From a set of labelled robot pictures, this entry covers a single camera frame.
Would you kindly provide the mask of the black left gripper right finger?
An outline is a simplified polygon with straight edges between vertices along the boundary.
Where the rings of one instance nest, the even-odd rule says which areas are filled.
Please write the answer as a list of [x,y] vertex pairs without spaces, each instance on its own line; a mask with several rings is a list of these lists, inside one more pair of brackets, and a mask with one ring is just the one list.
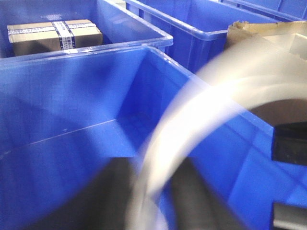
[[171,191],[179,230],[227,229],[217,200],[210,194],[189,159],[185,159],[174,172]]

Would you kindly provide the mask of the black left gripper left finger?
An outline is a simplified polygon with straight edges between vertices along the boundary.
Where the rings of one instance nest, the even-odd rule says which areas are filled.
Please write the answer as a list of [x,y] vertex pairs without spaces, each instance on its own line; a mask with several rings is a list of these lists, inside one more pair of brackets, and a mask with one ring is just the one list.
[[131,158],[113,158],[73,199],[35,224],[37,230],[123,230],[135,179]]

